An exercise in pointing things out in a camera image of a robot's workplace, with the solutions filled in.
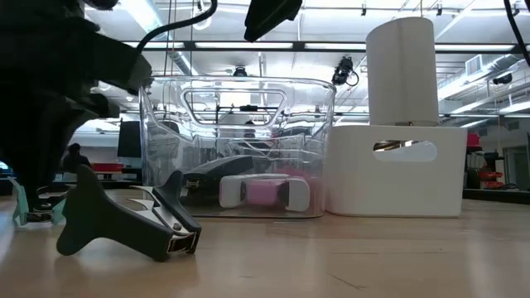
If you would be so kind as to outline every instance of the wooden table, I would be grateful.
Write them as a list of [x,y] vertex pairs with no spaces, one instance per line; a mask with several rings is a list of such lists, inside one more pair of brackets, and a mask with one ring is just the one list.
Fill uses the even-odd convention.
[[165,263],[105,239],[62,257],[62,227],[14,228],[13,208],[0,200],[6,298],[530,296],[525,205],[465,201],[461,219],[201,219],[196,254]]

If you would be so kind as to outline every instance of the person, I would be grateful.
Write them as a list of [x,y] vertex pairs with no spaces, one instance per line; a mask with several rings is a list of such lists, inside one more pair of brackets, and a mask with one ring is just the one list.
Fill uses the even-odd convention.
[[78,143],[73,143],[68,147],[68,154],[65,156],[65,158],[63,158],[62,162],[64,171],[75,174],[77,172],[77,166],[79,165],[87,165],[92,167],[90,165],[89,159],[86,156],[82,156],[80,151],[81,145]]

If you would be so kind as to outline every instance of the clear plastic bin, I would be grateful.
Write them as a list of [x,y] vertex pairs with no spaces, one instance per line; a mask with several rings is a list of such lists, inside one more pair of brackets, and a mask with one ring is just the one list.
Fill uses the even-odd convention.
[[194,216],[324,213],[335,87],[310,79],[154,78],[141,90],[144,185],[185,175]]

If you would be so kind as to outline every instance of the air duct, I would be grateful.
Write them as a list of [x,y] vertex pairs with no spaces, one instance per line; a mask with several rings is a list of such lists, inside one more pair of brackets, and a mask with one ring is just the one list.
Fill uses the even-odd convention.
[[449,98],[475,84],[513,71],[522,55],[477,55],[465,62],[465,69],[438,83],[438,100]]
[[[158,15],[158,9],[152,0],[121,0],[123,8],[131,14],[134,20],[142,27],[145,32],[150,32],[163,22]],[[173,36],[170,32],[161,34],[155,38],[158,41],[169,41],[171,48],[171,41]],[[190,63],[190,60],[178,50],[168,50],[167,55],[171,58],[176,67],[183,75],[199,75]]]

